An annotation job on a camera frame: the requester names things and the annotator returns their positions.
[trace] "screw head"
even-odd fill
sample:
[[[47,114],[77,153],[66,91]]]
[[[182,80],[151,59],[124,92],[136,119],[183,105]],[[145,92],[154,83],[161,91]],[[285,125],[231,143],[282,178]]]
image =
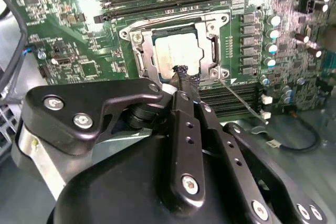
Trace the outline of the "screw head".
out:
[[[185,93],[181,93],[181,97],[186,100],[189,101],[189,97],[185,94]]]
[[[39,51],[39,52],[37,53],[37,58],[39,58],[40,60],[45,60],[45,59],[47,59],[47,55],[46,55],[45,52],[43,52],[43,51]]]
[[[266,208],[257,200],[252,201],[252,207],[256,215],[261,219],[266,221],[268,219],[268,213]]]
[[[182,181],[182,185],[183,185],[184,189],[189,194],[192,194],[192,195],[197,194],[198,184],[193,177],[185,175],[185,176],[182,177],[181,181]]]
[[[155,84],[149,84],[149,88],[154,92],[159,92],[159,88]]]
[[[205,104],[205,105],[204,105],[204,108],[205,108],[205,110],[206,110],[207,112],[209,112],[209,113],[211,112],[211,108],[210,108],[208,105]]]
[[[317,209],[314,206],[310,206],[310,209],[318,220],[323,220],[322,215],[320,214],[320,212],[317,211]]]
[[[43,104],[50,110],[61,110],[64,107],[64,103],[57,97],[48,97],[44,99]]]
[[[132,39],[135,43],[140,44],[143,40],[143,36],[141,34],[134,34]]]
[[[308,213],[308,211],[300,204],[296,204],[299,212],[301,213],[301,215],[306,219],[306,220],[310,220],[310,215]]]
[[[235,130],[235,132],[240,133],[240,128],[238,128],[237,126],[233,125],[233,129]]]
[[[88,129],[93,125],[92,118],[85,113],[78,113],[77,115],[75,115],[73,120],[74,124],[80,127],[81,129]]]

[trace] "black bracket with holes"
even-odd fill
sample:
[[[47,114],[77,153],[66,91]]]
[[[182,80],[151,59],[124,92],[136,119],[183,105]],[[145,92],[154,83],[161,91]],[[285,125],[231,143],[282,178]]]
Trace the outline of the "black bracket with holes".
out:
[[[317,204],[239,125],[222,128],[214,110],[200,100],[198,76],[186,70],[175,70],[173,96],[148,79],[28,93],[23,123],[69,155],[83,154],[113,133],[153,129],[151,136],[73,178],[58,198],[52,223],[177,223],[179,217],[193,224],[327,223]],[[47,108],[50,97],[63,107]],[[90,127],[74,123],[78,113],[91,117]]]

